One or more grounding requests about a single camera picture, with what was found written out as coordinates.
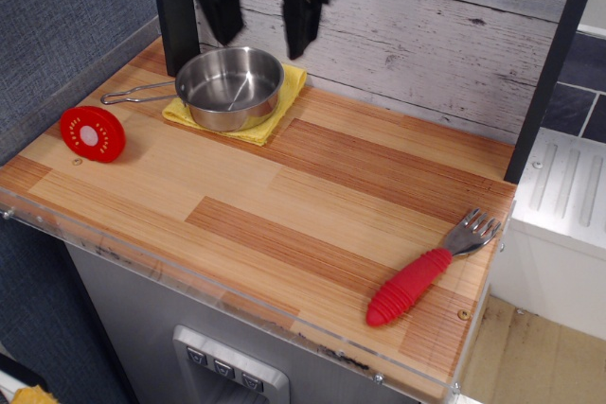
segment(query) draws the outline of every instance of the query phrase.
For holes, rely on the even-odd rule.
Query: wooden floor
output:
[[[490,297],[461,383],[483,404],[603,404],[606,341]]]

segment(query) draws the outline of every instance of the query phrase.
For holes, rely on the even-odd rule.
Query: yellow object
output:
[[[12,404],[59,404],[53,395],[45,392],[39,385],[32,388],[21,388],[15,393]]]
[[[258,146],[265,145],[277,123],[286,114],[289,108],[293,106],[294,100],[299,95],[299,92],[305,85],[305,80],[307,79],[307,72],[305,70],[286,63],[282,63],[282,66],[284,67],[284,82],[277,93],[277,107],[272,116],[260,125],[249,128],[248,130],[242,130],[240,132],[216,132],[217,134],[235,137]],[[189,111],[189,107],[184,106],[179,98],[175,98],[166,108],[164,108],[162,116],[171,122],[206,132],[210,131],[201,127],[194,121],[191,112]]]

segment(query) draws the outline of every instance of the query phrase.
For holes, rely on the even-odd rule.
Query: fork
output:
[[[413,306],[420,295],[441,273],[446,271],[453,257],[473,253],[491,241],[501,222],[479,208],[472,210],[446,236],[443,247],[428,251],[404,267],[385,282],[368,304],[366,323],[370,326],[388,324]]]

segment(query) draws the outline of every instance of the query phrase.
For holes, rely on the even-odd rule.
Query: wood grain surface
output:
[[[158,41],[83,104],[161,80]],[[169,123],[165,105],[108,108],[127,134],[111,164],[74,162],[52,127],[0,169],[0,202],[41,206],[58,237],[439,402],[471,324],[457,312],[474,313],[498,241],[455,259],[394,323],[371,328],[365,309],[470,209],[505,220],[512,147],[310,87],[265,147]]]
[[[241,3],[246,28],[230,45],[286,59],[281,1]],[[314,87],[515,143],[556,27],[457,0],[333,0],[296,62]]]

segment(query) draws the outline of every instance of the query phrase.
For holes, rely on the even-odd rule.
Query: pot handle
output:
[[[165,85],[171,85],[174,84],[173,81],[168,81],[168,82],[160,82],[158,84],[150,84],[150,85],[140,85],[138,87],[134,87],[131,90],[127,90],[125,92],[112,92],[111,94],[105,94],[103,97],[101,97],[101,103],[103,104],[117,104],[117,103],[122,103],[124,101],[131,101],[133,103],[142,103],[144,101],[156,101],[158,99],[167,99],[167,98],[175,98],[175,95],[162,95],[160,97],[149,97],[149,98],[131,98],[131,97],[126,97],[126,98],[120,98],[120,99],[107,99],[110,97],[123,97],[125,95],[131,94],[132,92],[138,92],[139,90],[145,90],[145,89],[155,89],[156,87],[163,87]]]

